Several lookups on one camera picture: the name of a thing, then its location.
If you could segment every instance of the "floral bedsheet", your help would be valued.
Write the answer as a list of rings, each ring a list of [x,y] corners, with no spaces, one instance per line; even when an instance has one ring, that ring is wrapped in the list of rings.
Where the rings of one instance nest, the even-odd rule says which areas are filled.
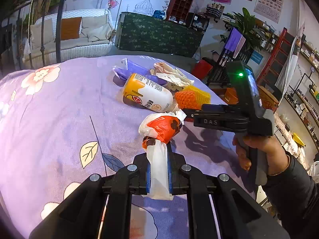
[[[0,80],[0,203],[25,238],[92,173],[114,174],[144,152],[138,127],[152,112],[123,100],[112,67],[124,57],[79,58]],[[146,68],[160,61],[126,57]],[[223,103],[182,72],[211,93],[212,104]],[[203,173],[227,173],[244,187],[232,138],[186,122],[171,144]],[[186,196],[132,202],[130,238],[188,238]]]

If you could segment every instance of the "black sleeve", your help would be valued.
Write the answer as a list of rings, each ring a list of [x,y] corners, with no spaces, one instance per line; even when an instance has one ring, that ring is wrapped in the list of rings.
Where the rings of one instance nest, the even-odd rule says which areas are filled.
[[[304,167],[294,156],[286,154],[290,157],[288,168],[279,175],[268,176],[263,190],[280,213],[282,226],[289,233],[294,233],[317,210],[314,206],[319,193],[317,184]]]

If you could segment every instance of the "tissue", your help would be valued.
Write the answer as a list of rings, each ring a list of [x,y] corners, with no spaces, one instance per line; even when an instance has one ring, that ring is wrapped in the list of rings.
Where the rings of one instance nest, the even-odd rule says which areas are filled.
[[[147,116],[138,128],[144,136],[142,147],[151,165],[151,187],[146,197],[172,200],[168,187],[167,146],[182,125],[186,114],[179,110],[176,114],[155,113]]]
[[[173,69],[164,62],[155,63],[154,69],[150,70],[151,74],[158,76],[179,87],[187,87],[195,81],[188,79],[180,70]]]

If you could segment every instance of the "potted plant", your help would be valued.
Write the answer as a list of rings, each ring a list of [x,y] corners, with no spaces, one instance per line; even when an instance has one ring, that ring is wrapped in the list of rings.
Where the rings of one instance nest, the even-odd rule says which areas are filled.
[[[223,15],[235,20],[235,22],[229,22],[228,25],[235,27],[246,39],[245,50],[258,49],[262,50],[263,47],[260,45],[260,38],[266,39],[264,33],[260,29],[255,28],[256,18],[250,15],[246,8],[242,9],[243,15],[240,13],[233,12],[223,13]],[[227,37],[221,35],[221,42],[226,42]]]

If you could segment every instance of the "bottle label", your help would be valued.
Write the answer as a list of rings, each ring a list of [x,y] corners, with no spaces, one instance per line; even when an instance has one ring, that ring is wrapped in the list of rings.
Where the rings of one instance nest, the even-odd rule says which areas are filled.
[[[127,80],[124,96],[155,112],[166,112],[173,104],[169,90],[137,73]]]

